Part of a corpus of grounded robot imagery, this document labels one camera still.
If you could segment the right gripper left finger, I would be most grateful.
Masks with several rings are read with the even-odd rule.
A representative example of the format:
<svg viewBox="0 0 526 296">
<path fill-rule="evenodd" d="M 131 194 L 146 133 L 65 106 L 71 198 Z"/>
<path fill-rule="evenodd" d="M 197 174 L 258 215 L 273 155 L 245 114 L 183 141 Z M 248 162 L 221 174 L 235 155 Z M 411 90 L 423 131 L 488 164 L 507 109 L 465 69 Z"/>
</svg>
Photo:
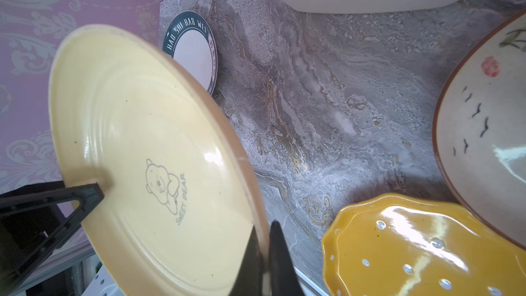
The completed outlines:
<svg viewBox="0 0 526 296">
<path fill-rule="evenodd" d="M 2 194 L 1 294 L 15 291 L 79 230 L 103 199 L 97 183 L 67 188 L 63 181 Z"/>
</svg>

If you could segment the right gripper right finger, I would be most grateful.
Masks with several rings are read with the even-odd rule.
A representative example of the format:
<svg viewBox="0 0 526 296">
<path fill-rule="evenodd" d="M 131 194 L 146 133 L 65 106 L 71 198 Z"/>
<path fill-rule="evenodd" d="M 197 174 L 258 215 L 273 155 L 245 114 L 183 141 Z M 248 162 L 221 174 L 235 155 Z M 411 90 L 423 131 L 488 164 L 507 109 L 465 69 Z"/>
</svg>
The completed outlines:
<svg viewBox="0 0 526 296">
<path fill-rule="evenodd" d="M 270 226 L 268 255 L 251 232 L 241 267 L 230 295 L 303 295 L 292 258 L 278 221 Z"/>
</svg>

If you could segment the yellow polka dot plate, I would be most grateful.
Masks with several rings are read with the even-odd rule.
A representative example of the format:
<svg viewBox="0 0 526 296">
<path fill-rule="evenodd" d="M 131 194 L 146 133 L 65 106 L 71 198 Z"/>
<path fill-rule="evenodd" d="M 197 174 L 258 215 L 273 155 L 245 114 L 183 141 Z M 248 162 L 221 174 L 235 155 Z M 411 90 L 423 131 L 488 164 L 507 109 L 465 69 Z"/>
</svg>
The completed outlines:
<svg viewBox="0 0 526 296">
<path fill-rule="evenodd" d="M 381 195 L 342 208 L 321 245 L 333 295 L 525 294 L 525 251 L 458 204 Z"/>
</svg>

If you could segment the pale yellow bear plate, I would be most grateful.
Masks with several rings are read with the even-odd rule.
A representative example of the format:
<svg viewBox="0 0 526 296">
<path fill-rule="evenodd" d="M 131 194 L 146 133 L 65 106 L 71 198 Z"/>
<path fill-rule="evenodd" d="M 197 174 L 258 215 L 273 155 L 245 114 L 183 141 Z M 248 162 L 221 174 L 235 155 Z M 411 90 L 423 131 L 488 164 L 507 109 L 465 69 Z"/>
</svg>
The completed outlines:
<svg viewBox="0 0 526 296">
<path fill-rule="evenodd" d="M 229 120 L 142 38 L 109 25 L 69 34 L 49 120 L 64 183 L 104 193 L 82 226 L 126 295 L 228 295 L 252 233 L 268 253 L 263 196 Z"/>
</svg>

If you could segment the white plate dark green rim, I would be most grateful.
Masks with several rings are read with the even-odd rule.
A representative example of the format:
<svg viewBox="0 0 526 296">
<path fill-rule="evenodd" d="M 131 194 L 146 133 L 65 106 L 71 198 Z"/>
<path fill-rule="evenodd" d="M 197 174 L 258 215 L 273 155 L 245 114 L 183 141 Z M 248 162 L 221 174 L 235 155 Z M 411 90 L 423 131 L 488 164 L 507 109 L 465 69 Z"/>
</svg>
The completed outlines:
<svg viewBox="0 0 526 296">
<path fill-rule="evenodd" d="M 218 52 L 212 30 L 196 12 L 179 13 L 164 35 L 162 50 L 212 94 L 218 75 Z"/>
</svg>

